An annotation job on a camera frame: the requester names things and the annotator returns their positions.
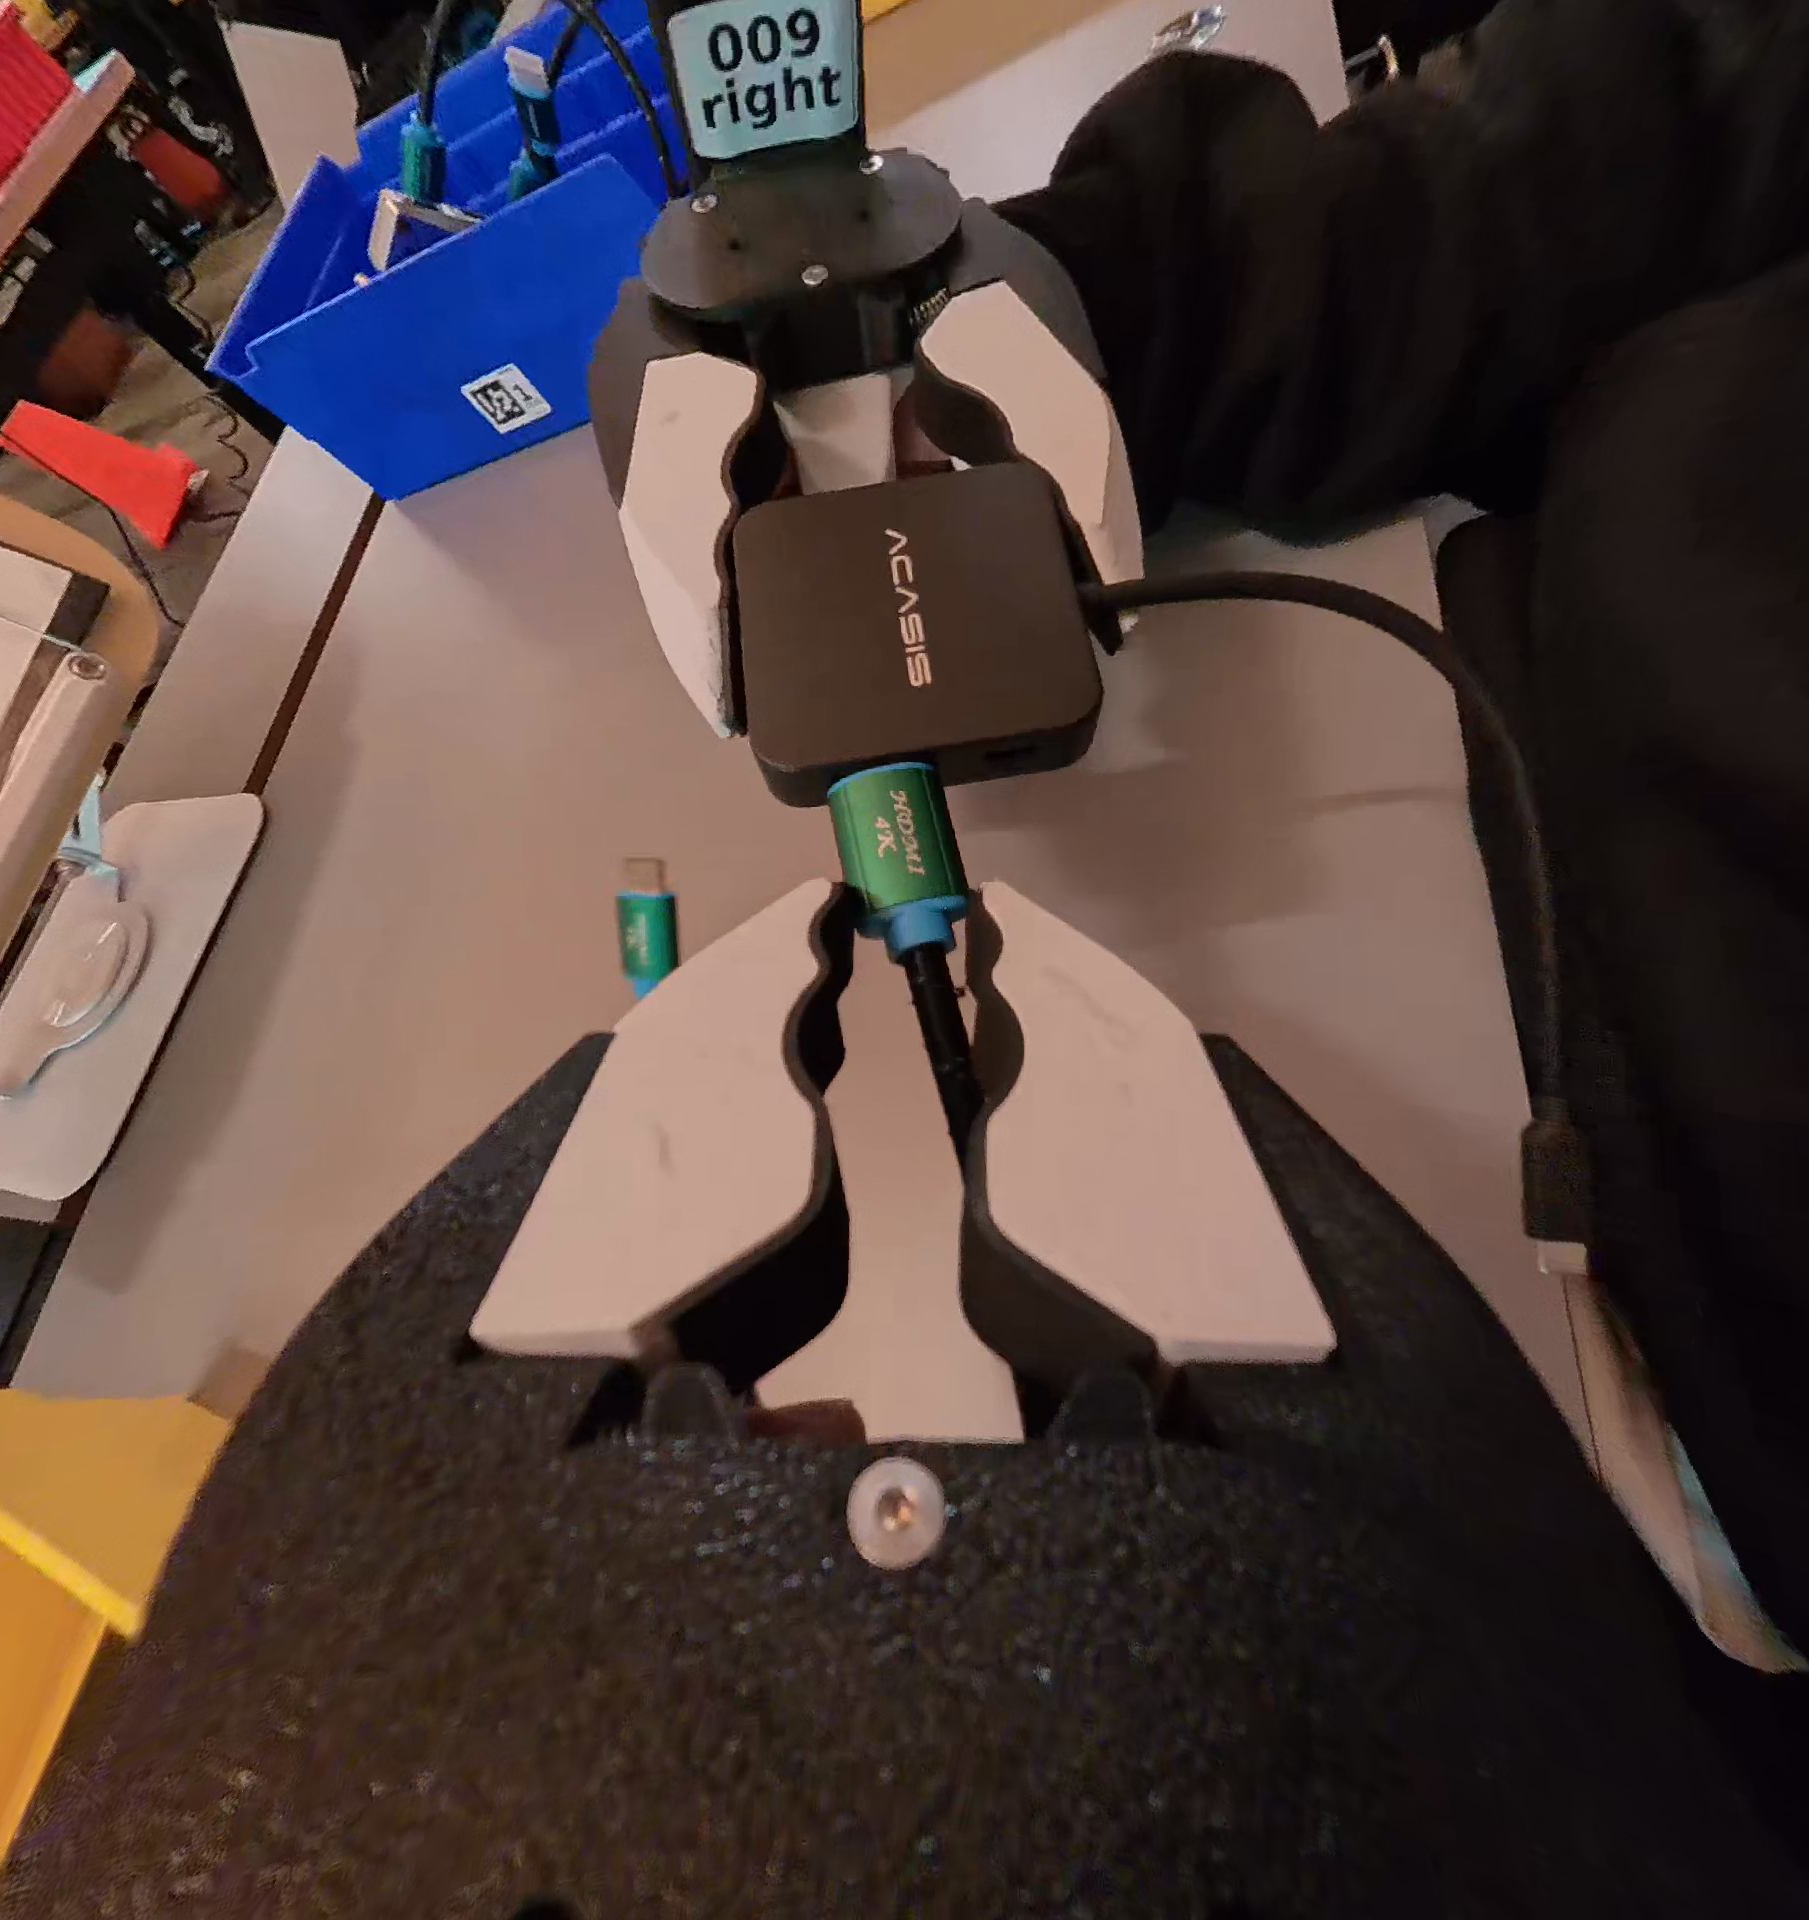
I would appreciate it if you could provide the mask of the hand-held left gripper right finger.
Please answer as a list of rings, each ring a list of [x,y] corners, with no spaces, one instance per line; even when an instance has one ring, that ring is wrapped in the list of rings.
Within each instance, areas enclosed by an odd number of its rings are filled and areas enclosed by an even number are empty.
[[[961,1301],[1053,1399],[1124,1373],[1318,1366],[1339,1337],[1195,1025],[1004,883],[973,904],[984,1091],[966,1158]]]

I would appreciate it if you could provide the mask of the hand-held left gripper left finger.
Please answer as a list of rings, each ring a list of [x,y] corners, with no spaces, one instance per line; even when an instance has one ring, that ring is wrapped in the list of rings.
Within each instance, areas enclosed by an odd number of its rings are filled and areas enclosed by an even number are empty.
[[[502,1358],[674,1362],[765,1381],[845,1305],[853,900],[810,880],[683,961],[613,1031],[470,1337]]]

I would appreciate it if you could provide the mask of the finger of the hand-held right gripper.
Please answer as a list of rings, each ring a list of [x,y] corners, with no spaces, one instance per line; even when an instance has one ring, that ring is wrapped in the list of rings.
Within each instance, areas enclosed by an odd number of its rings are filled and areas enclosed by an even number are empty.
[[[657,647],[717,739],[745,732],[735,689],[729,536],[737,468],[765,410],[764,379],[694,350],[647,366],[620,527]]]
[[[1140,576],[1132,461],[1103,381],[1004,282],[953,296],[917,343],[917,417],[947,455],[1054,484],[1108,587]]]

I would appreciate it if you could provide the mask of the black square hub with cable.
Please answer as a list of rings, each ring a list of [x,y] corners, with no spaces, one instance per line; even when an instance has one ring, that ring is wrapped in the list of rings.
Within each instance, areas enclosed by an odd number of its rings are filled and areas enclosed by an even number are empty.
[[[1541,803],[1513,722],[1445,627],[1374,591],[1282,569],[1108,587],[1028,463],[774,499],[732,534],[732,583],[745,732],[772,795],[796,810],[828,810],[839,780],[887,763],[927,763],[947,798],[1079,762],[1103,710],[1094,656],[1118,651],[1126,619],[1146,612],[1308,607],[1433,668],[1490,751],[1515,829],[1537,983],[1524,1232],[1547,1272],[1588,1271],[1592,1176],[1565,1094],[1563,937]]]

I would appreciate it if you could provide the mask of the blue storage bin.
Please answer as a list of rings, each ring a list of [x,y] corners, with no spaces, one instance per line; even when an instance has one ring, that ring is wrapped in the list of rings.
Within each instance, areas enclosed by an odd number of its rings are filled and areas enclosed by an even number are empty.
[[[559,180],[510,202],[522,127],[504,50],[451,70],[435,97],[446,200],[477,221],[383,274],[372,221],[398,185],[414,100],[358,131],[353,165],[320,159],[212,371],[393,500],[581,427],[592,350],[667,184],[596,35],[580,38],[554,109]]]

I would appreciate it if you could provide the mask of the short braided cable green plugs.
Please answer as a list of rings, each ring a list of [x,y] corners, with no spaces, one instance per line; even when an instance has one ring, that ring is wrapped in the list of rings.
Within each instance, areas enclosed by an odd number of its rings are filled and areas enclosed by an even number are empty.
[[[620,952],[652,1010],[604,1054],[592,1123],[657,1153],[666,1176],[701,1179],[728,1152],[793,1159],[796,1103],[818,1105],[845,1064],[839,996],[846,935],[877,939],[911,986],[947,1130],[966,1163],[984,1094],[947,964],[969,888],[939,774],[887,763],[828,795],[845,886],[799,893],[796,910],[758,916],[702,954],[686,986],[677,910],[666,863],[627,860],[620,879]]]

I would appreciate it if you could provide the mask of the yellow storage bin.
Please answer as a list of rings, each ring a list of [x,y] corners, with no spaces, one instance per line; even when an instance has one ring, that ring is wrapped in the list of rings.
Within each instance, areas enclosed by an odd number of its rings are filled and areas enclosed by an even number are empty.
[[[227,1434],[191,1399],[0,1388],[0,1865],[101,1646],[141,1637]]]

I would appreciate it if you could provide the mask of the person's right forearm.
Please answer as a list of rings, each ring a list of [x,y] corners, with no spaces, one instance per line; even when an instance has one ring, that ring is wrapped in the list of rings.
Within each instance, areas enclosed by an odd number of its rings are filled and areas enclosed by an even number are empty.
[[[1496,5],[1325,121],[1164,54],[996,212],[1083,298],[1149,527],[1501,510],[1606,353],[1809,254],[1809,5]]]

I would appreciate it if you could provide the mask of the grey desk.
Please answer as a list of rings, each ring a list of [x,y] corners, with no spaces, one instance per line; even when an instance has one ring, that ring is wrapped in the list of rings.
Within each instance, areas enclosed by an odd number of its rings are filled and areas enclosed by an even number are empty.
[[[393,1213],[632,1010],[613,888],[686,944],[836,869],[658,658],[585,429],[378,508],[286,437],[135,727],[114,807],[267,829],[14,1362],[184,1397],[277,1353]],[[955,797],[1019,888],[1229,1037],[1511,1328],[1576,1434],[1520,1229],[1524,1081],[1445,682],[1301,607],[1150,613],[1077,768]]]

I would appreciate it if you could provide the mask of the grey metal stand base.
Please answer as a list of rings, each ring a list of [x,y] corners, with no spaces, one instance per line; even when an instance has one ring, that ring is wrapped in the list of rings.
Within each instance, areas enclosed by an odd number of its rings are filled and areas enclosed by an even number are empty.
[[[101,1175],[262,819],[244,793],[130,806],[52,885],[0,993],[0,1192],[54,1208]]]

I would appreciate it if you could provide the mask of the red-orange plastic piece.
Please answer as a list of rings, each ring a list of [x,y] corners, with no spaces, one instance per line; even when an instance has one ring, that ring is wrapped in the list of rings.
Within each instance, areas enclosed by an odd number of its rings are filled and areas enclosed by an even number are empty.
[[[11,410],[0,447],[86,493],[158,548],[171,544],[203,489],[203,468],[187,452],[126,442],[40,403],[20,400]]]

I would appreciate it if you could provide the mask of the person's black jacket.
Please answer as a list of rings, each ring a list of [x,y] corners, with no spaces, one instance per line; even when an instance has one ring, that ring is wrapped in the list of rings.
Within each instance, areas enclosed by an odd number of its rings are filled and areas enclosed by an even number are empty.
[[[1809,1869],[1809,514],[1475,517],[1445,623],[1537,783],[1592,1264],[1737,1563],[1708,1698]]]

